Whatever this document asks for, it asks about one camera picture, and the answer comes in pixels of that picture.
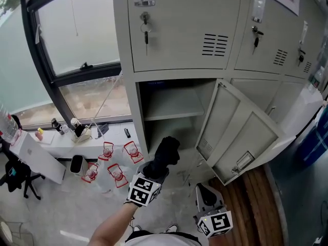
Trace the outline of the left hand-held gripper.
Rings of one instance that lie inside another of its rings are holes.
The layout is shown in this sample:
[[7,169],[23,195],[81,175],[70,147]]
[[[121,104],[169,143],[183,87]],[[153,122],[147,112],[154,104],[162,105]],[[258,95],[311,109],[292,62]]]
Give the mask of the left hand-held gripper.
[[160,177],[160,183],[148,180],[143,176],[150,175],[149,162],[140,165],[136,170],[136,175],[133,176],[131,183],[129,184],[129,193],[127,201],[133,202],[139,206],[148,206],[154,199],[157,198],[161,185],[163,185],[165,179],[169,175],[169,169],[166,169],[164,174]]

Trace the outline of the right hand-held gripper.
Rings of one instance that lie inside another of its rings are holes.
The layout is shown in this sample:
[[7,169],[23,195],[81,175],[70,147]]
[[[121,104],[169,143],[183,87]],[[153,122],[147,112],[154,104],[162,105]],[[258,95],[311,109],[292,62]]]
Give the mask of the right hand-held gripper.
[[223,235],[233,228],[232,212],[227,210],[218,190],[198,183],[196,197],[198,212],[193,217],[206,238]]

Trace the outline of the black cloth bundle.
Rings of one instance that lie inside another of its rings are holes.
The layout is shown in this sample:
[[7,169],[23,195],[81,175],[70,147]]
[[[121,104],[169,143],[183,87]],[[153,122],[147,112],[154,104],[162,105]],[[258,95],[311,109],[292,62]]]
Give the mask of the black cloth bundle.
[[169,174],[169,165],[176,165],[180,160],[178,148],[180,142],[171,136],[164,137],[159,144],[154,159],[143,169],[148,179],[158,180]]

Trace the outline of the grey metal locker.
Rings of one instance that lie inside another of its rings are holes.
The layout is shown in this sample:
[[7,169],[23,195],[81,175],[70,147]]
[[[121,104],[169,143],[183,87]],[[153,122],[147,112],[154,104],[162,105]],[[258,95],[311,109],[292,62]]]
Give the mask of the grey metal locker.
[[[148,55],[140,15],[152,31]],[[196,160],[224,185],[267,163],[280,122],[316,66],[326,14],[300,0],[114,0],[119,56],[141,150],[180,141],[190,176]],[[257,26],[264,36],[254,54]],[[306,53],[298,66],[298,47]]]

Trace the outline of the person's left forearm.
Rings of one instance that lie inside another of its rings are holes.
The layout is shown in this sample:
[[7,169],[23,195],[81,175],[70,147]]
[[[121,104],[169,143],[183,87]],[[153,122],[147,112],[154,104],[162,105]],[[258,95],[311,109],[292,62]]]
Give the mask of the person's left forearm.
[[88,246],[115,246],[122,238],[139,207],[127,202],[94,231]]

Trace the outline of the wooden step platform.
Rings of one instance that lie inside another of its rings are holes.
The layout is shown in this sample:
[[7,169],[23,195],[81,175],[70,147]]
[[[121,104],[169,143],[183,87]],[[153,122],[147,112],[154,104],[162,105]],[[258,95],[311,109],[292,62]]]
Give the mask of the wooden step platform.
[[233,228],[210,239],[210,246],[285,246],[276,198],[266,174],[259,166],[224,186],[218,178],[209,184],[218,190],[232,212]]

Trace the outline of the grey cloth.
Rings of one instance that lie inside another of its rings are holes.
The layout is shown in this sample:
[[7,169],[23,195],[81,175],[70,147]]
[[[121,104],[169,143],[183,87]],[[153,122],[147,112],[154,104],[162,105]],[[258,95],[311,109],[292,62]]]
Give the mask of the grey cloth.
[[103,124],[103,125],[96,126],[96,127],[97,127],[97,137],[96,137],[96,139],[99,139],[101,137],[104,137],[105,134],[109,130],[109,125],[108,124]]

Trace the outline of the black and white bin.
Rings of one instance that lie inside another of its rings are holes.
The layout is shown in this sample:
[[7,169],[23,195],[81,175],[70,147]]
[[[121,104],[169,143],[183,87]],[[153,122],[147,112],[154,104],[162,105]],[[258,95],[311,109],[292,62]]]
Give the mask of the black and white bin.
[[70,164],[70,172],[76,176],[85,176],[88,170],[88,162],[82,155],[74,155]]

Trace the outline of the white low cabinet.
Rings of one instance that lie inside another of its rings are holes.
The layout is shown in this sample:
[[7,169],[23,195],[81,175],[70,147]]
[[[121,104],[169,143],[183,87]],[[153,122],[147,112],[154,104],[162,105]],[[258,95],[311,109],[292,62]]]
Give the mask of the white low cabinet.
[[50,155],[28,132],[17,130],[10,151],[34,173],[41,173],[51,181],[62,184],[66,167]]

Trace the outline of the black office chair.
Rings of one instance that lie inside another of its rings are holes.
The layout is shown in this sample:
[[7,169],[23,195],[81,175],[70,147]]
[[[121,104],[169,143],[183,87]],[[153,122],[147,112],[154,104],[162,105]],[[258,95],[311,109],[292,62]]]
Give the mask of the black office chair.
[[27,190],[30,188],[34,196],[38,200],[41,200],[41,197],[37,195],[32,185],[32,182],[40,177],[45,179],[45,176],[40,173],[32,175],[30,167],[20,161],[8,161],[5,164],[5,174],[0,178],[0,186],[6,183],[8,186],[8,191],[13,192],[16,189],[21,189],[23,183],[25,183],[23,194],[24,198],[29,198],[27,195]]

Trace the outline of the black framed window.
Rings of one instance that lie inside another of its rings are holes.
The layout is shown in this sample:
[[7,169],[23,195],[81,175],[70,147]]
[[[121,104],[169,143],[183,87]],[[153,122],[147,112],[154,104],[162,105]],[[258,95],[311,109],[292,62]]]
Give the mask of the black framed window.
[[65,122],[131,121],[113,0],[20,0],[37,73]]

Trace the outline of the clear plastic bottle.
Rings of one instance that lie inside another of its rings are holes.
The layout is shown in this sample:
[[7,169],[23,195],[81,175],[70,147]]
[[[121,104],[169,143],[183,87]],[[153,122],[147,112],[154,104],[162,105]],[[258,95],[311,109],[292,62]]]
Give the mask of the clear plastic bottle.
[[311,84],[317,89],[322,82],[324,74],[324,67],[320,66],[320,68],[314,73]]

